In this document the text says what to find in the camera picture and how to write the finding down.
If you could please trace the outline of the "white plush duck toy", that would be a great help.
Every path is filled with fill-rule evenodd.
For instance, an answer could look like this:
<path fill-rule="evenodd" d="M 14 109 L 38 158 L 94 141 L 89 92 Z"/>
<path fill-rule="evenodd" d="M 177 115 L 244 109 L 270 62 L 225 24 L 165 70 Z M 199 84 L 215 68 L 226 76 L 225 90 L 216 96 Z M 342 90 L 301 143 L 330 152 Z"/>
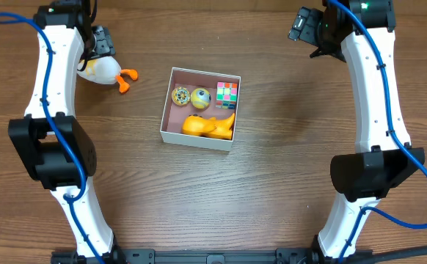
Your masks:
<path fill-rule="evenodd" d="M 130 89 L 130 84 L 124 80 L 123 76 L 129 76 L 133 81 L 139 77 L 138 72 L 134 69 L 122 69 L 112 56 L 89 60 L 85 69 L 77 70 L 77 74 L 96 84 L 119 84 L 119 91 L 122 94 Z"/>

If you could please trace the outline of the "orange round fan toy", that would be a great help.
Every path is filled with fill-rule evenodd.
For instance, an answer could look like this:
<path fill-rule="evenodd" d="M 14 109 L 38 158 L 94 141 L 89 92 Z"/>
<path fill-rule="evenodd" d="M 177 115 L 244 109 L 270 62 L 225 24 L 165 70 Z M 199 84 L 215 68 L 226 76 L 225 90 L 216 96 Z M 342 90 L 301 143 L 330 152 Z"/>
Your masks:
<path fill-rule="evenodd" d="M 177 106 L 185 106 L 191 100 L 191 93 L 185 87 L 176 87 L 172 91 L 172 101 Z"/>

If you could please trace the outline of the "colourful puzzle cube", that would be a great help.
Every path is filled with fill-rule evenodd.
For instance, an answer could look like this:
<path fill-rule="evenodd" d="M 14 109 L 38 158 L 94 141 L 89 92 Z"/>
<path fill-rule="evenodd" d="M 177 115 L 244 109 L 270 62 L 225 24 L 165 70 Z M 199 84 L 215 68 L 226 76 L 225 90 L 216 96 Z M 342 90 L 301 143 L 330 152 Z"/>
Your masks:
<path fill-rule="evenodd" d="M 235 109 L 238 100 L 238 84 L 218 82 L 216 87 L 216 107 Z"/>

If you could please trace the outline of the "yellow ball with grey eye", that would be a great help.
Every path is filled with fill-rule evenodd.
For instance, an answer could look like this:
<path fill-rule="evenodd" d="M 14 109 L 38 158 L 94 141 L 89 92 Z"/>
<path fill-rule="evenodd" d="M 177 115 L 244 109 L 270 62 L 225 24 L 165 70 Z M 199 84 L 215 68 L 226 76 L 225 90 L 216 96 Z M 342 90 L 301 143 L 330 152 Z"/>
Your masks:
<path fill-rule="evenodd" d="M 196 109 L 206 109 L 211 102 L 211 94 L 205 88 L 196 88 L 191 93 L 191 103 Z"/>

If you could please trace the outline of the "white box pink interior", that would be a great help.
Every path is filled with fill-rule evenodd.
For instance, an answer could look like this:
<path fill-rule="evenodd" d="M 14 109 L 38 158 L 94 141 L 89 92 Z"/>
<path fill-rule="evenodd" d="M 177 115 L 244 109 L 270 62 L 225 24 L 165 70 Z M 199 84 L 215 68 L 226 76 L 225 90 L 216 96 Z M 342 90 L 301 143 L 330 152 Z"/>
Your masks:
<path fill-rule="evenodd" d="M 165 143 L 180 144 L 192 147 L 202 147 L 213 150 L 229 151 L 233 140 L 212 139 L 205 136 L 190 136 L 182 133 L 182 126 L 190 114 L 198 114 L 206 119 L 215 117 L 218 120 L 228 118 L 238 109 L 222 109 L 216 107 L 216 89 L 219 82 L 234 83 L 237 90 L 241 90 L 241 77 L 212 73 L 200 70 L 174 67 L 171 71 L 164 111 L 161 118 L 160 133 Z M 196 88 L 206 88 L 211 94 L 211 102 L 206 109 L 197 109 L 191 103 L 186 106 L 177 106 L 172 101 L 172 91 L 177 87 L 185 87 L 192 92 Z"/>

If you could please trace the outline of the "orange dinosaur toy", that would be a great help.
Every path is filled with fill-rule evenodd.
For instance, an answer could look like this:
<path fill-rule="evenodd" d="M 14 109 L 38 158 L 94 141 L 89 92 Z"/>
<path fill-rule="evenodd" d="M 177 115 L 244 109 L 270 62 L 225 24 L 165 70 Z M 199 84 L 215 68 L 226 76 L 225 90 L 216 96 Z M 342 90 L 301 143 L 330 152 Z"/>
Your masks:
<path fill-rule="evenodd" d="M 236 114 L 232 113 L 227 119 L 218 120 L 215 117 L 203 118 L 197 114 L 189 115 L 182 126 L 182 133 L 190 136 L 204 136 L 212 139 L 231 140 Z"/>

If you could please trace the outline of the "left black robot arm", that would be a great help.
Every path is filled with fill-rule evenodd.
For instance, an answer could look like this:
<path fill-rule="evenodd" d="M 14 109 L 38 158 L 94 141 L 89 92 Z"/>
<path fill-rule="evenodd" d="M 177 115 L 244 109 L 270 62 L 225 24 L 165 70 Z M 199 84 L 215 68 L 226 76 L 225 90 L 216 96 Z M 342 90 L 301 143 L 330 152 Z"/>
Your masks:
<path fill-rule="evenodd" d="M 95 1 L 53 1 L 32 18 L 0 12 L 0 24 L 27 23 L 37 31 L 40 55 L 33 96 L 8 135 L 31 179 L 62 206 L 77 250 L 54 252 L 53 263 L 124 263 L 126 257 L 106 223 L 92 176 L 95 145 L 75 117 L 76 77 L 97 43 Z"/>

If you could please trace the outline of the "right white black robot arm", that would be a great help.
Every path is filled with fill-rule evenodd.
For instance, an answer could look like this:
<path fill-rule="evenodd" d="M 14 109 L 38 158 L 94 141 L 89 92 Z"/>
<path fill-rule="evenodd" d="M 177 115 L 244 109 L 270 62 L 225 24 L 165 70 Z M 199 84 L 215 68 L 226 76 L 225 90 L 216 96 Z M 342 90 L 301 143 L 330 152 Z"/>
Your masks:
<path fill-rule="evenodd" d="M 301 7 L 289 39 L 315 46 L 311 57 L 348 66 L 356 112 L 353 154 L 336 155 L 330 176 L 335 201 L 307 253 L 309 263 L 349 263 L 367 253 L 356 242 L 370 213 L 389 191 L 421 169 L 425 151 L 413 147 L 398 97 L 394 68 L 395 12 L 391 1 L 324 1 Z"/>

